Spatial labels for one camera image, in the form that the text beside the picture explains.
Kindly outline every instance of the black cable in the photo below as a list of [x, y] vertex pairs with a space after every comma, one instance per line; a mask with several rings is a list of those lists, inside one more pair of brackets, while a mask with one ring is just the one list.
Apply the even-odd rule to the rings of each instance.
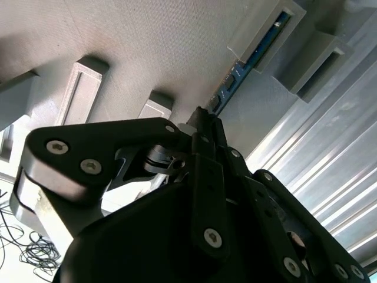
[[34, 266], [35, 269], [33, 270], [33, 273], [41, 279], [50, 282], [40, 276], [37, 273], [37, 270], [52, 276], [52, 272], [59, 268], [57, 260], [59, 259], [60, 254], [52, 242], [44, 239], [42, 235], [35, 231], [29, 234], [29, 239], [31, 244], [29, 244], [23, 253], [20, 254], [19, 261]]
[[13, 243], [16, 243], [18, 246], [25, 246], [25, 247], [28, 246], [28, 245], [24, 245], [24, 244], [22, 244], [22, 243], [17, 242], [17, 240], [16, 240], [15, 238], [13, 238], [13, 235], [12, 235], [11, 231], [10, 231], [9, 228], [8, 228], [8, 224], [6, 224], [6, 221], [5, 221], [5, 218], [4, 218], [4, 214], [3, 214], [3, 212], [2, 212], [2, 209], [0, 209], [0, 215], [1, 215], [2, 220], [4, 221], [5, 227], [6, 227], [7, 231], [8, 231], [8, 233], [9, 233], [10, 237], [11, 237], [12, 240], [13, 240], [12, 242], [13, 242]]
[[[29, 234], [29, 240], [31, 241], [30, 244], [24, 245], [22, 243], [19, 243], [18, 240], [25, 235], [25, 232], [21, 227], [9, 226], [7, 224], [4, 214], [13, 215], [10, 211], [5, 210], [5, 208], [7, 207], [9, 207], [9, 205], [0, 208], [0, 215], [4, 222], [4, 224], [0, 225], [0, 229], [5, 227], [11, 239], [7, 239], [0, 234], [0, 241], [2, 244], [0, 249], [2, 249], [4, 252], [0, 269], [5, 262], [5, 247], [7, 245], [13, 244], [21, 251], [19, 261], [34, 266], [35, 268], [33, 270], [33, 273], [36, 276], [46, 282], [51, 282], [38, 274], [38, 272], [43, 272], [49, 276], [52, 276], [53, 271], [59, 268], [59, 263], [57, 262], [57, 260], [59, 259], [60, 254], [58, 253], [55, 245], [52, 242], [44, 239], [42, 235], [38, 234], [35, 231]], [[15, 237], [13, 237], [13, 234], [11, 233], [11, 229], [19, 231], [21, 235], [17, 239], [15, 239]]]
[[5, 262], [5, 248], [4, 248], [5, 246], [4, 246], [4, 242], [2, 240], [2, 237], [0, 237], [0, 241], [1, 241], [1, 249], [2, 249], [2, 254], [3, 254], [2, 262], [1, 262], [1, 265], [0, 265], [0, 270], [1, 270], [1, 268], [4, 265], [4, 262]]

